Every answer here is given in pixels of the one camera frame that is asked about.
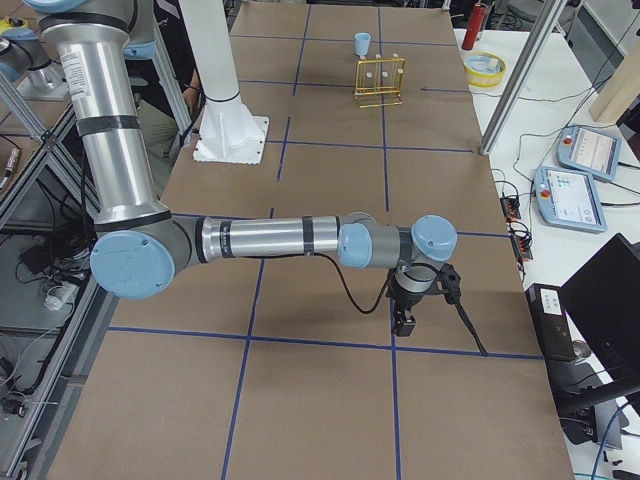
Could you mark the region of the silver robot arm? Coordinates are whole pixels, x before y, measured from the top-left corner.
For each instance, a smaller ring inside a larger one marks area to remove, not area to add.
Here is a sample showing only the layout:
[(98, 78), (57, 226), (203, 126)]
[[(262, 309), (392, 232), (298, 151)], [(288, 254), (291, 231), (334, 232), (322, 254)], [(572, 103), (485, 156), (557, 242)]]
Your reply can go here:
[(143, 1), (35, 1), (43, 39), (62, 63), (96, 185), (100, 210), (92, 273), (108, 292), (145, 299), (182, 270), (216, 259), (323, 257), (336, 268), (384, 268), (381, 295), (392, 300), (393, 333), (408, 336), (412, 308), (427, 295), (460, 302), (450, 264), (454, 226), (427, 215), (409, 227), (370, 215), (288, 219), (180, 218), (158, 198), (127, 69), (125, 49), (148, 39), (153, 6)]
[(1, 73), (26, 100), (63, 101), (68, 87), (38, 36), (26, 26), (1, 30)]

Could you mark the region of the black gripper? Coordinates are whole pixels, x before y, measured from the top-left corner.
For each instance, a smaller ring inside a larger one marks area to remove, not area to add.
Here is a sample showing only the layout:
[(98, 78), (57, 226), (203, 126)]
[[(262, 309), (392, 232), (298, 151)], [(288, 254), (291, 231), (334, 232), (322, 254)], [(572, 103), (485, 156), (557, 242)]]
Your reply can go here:
[(437, 286), (441, 271), (430, 264), (416, 264), (413, 268), (400, 271), (390, 269), (387, 273), (386, 296), (392, 303), (392, 333), (398, 337), (411, 335), (415, 317), (411, 313), (414, 305), (426, 295), (443, 293)]

